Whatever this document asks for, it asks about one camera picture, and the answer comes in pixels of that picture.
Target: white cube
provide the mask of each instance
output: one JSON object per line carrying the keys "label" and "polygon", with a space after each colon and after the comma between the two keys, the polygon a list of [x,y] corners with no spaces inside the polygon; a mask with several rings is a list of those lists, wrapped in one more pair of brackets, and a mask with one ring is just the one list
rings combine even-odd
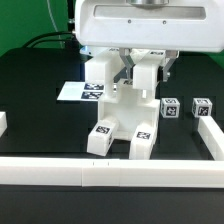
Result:
{"label": "white cube", "polygon": [[194,98],[192,113],[194,117],[210,116],[212,112],[212,102],[208,98]]}
{"label": "white cube", "polygon": [[180,103],[176,98],[162,98],[160,112],[164,118],[178,118]]}

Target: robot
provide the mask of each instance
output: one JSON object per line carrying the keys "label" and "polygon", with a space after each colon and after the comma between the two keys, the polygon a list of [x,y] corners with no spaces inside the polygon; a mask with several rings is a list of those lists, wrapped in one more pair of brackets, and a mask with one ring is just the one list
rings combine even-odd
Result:
{"label": "robot", "polygon": [[[224,48],[222,0],[77,0],[76,36],[107,47],[86,65],[86,82],[103,84],[87,152],[105,156],[114,139],[131,141],[129,159],[149,159],[157,137],[158,82],[179,51]],[[127,78],[114,77],[126,67]]]}

